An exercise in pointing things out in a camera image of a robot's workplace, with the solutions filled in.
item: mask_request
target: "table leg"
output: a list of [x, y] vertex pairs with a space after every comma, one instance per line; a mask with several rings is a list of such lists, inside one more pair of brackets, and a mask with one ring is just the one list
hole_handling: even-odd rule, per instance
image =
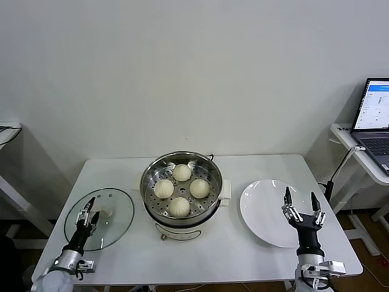
[[344, 207], [356, 192], [358, 192], [365, 176], [367, 176], [367, 173], [364, 169], [358, 167], [346, 184], [332, 196], [329, 204], [335, 214]]
[[388, 221], [385, 219], [384, 216], [381, 216], [378, 218], [378, 220], [382, 223], [382, 225], [384, 226], [384, 228], [387, 230], [387, 232], [389, 232], [389, 223]]
[[0, 189], [5, 193], [5, 199], [17, 209], [23, 210], [23, 215], [40, 231], [50, 236], [54, 225], [50, 223], [33, 205], [21, 196], [1, 175]]
[[13, 239], [20, 229], [20, 224], [12, 224], [5, 234], [6, 237]]
[[389, 202], [387, 202], [384, 207], [374, 213], [373, 216], [371, 216], [371, 219], [377, 222], [379, 220], [379, 217], [385, 216], [387, 213], [389, 213]]
[[290, 280], [284, 280], [285, 291], [292, 291], [292, 284]]
[[355, 229], [345, 230], [345, 234], [349, 240], [351, 239], [362, 239], [366, 248], [369, 250], [372, 256], [379, 256], [381, 253], [378, 250], [378, 247], [374, 243], [373, 239], [370, 237], [368, 231], [366, 230], [363, 223], [359, 220], [357, 215], [348, 215], [348, 218], [351, 224]]

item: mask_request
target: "white desk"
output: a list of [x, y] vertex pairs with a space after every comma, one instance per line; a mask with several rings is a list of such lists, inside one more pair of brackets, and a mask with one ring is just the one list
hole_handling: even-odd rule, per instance
[[[18, 122], [0, 122], [1, 126], [21, 128]], [[8, 129], [0, 132], [0, 144], [11, 140], [19, 132], [19, 129]], [[7, 144], [0, 145], [0, 150]], [[15, 209], [23, 210], [23, 216], [34, 224], [40, 231], [47, 236], [50, 236], [53, 224], [44, 218], [38, 210], [35, 209], [22, 195], [20, 195], [1, 175], [0, 175], [0, 189], [5, 194], [5, 200], [10, 203]], [[19, 229], [18, 224], [11, 225], [7, 236], [13, 238]], [[46, 240], [14, 240], [15, 246], [19, 249], [42, 249], [46, 244]]]
[[339, 225], [317, 182], [300, 155], [219, 156], [214, 162], [232, 183], [229, 207], [221, 207], [207, 222], [209, 228], [196, 240], [161, 241], [147, 214], [137, 187], [137, 178], [153, 158], [88, 160], [61, 212], [33, 280], [67, 243], [63, 225], [71, 207], [89, 192], [115, 187], [131, 195], [135, 216], [127, 233], [102, 251], [86, 252], [85, 259], [97, 262], [94, 274], [85, 275], [82, 285], [135, 285], [169, 283], [250, 282], [294, 279], [297, 265], [294, 248], [277, 248], [253, 235], [244, 224], [238, 202], [241, 192], [259, 179], [280, 179], [306, 193], [314, 191], [327, 213], [318, 238], [326, 259], [345, 263], [348, 275], [362, 266]]
[[[352, 125], [350, 123], [334, 123], [331, 125], [331, 132], [334, 133], [335, 137], [346, 147], [347, 150], [357, 145], [354, 138], [350, 135], [351, 126]], [[354, 172], [351, 175], [349, 181], [331, 197], [329, 203], [335, 214], [341, 210], [343, 206], [351, 199], [351, 197], [360, 189], [366, 175], [369, 175], [376, 183], [382, 186], [389, 186], [389, 176], [387, 176], [379, 168], [379, 166], [370, 158], [367, 153], [364, 151], [358, 151], [353, 154], [353, 156], [360, 164], [360, 166], [362, 166], [362, 168], [358, 167], [354, 169]], [[384, 218], [384, 215], [387, 213], [389, 213], [388, 204], [377, 211], [371, 218], [374, 221], [381, 221], [386, 230], [389, 232], [389, 224]], [[362, 239], [370, 254], [372, 256], [378, 256], [380, 252], [377, 249], [377, 246], [373, 244], [373, 240], [370, 238], [370, 236], [367, 236], [366, 229], [362, 230], [362, 222], [360, 222], [356, 215], [350, 215], [349, 219], [355, 229], [346, 231], [348, 238]]]

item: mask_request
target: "steamed bun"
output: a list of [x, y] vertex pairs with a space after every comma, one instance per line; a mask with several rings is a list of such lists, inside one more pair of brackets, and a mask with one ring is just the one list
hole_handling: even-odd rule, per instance
[[189, 201], [181, 196], [171, 200], [169, 205], [169, 214], [172, 217], [184, 218], [189, 214]]
[[174, 185], [168, 179], [161, 179], [156, 183], [154, 193], [160, 199], [166, 199], [170, 197], [174, 192]]
[[107, 206], [93, 205], [91, 213], [100, 212], [101, 217], [109, 218], [112, 216], [113, 210]]
[[192, 181], [189, 191], [196, 199], [203, 199], [209, 194], [209, 185], [203, 179], [196, 179]]
[[173, 177], [178, 181], [187, 181], [192, 175], [192, 169], [186, 164], [176, 165], [173, 169]]

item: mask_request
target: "white plate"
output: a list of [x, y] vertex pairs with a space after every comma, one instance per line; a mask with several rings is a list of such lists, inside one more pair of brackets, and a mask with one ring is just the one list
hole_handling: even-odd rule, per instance
[[283, 181], [264, 179], [247, 186], [241, 196], [241, 213], [250, 230], [271, 245], [298, 247], [297, 231], [282, 213], [286, 187], [291, 191], [293, 206], [299, 213], [312, 212], [310, 198]]

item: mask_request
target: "stainless steel steamer pot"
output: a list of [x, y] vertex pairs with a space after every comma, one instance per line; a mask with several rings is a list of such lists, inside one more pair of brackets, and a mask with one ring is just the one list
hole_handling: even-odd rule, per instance
[[[179, 182], [173, 178], [173, 169], [178, 164], [191, 168], [188, 181]], [[161, 179], [169, 179], [174, 185], [174, 192], [167, 199], [160, 199], [154, 193], [155, 185]], [[196, 199], [191, 195], [189, 186], [196, 179], [209, 183], [210, 194], [206, 198]], [[191, 228], [207, 221], [216, 212], [222, 182], [221, 172], [211, 159], [196, 152], [176, 151], [157, 158], [146, 168], [140, 180], [140, 193], [147, 212], [158, 223], [169, 228]], [[190, 203], [190, 213], [185, 218], [174, 218], [169, 214], [170, 201], [179, 196]]]

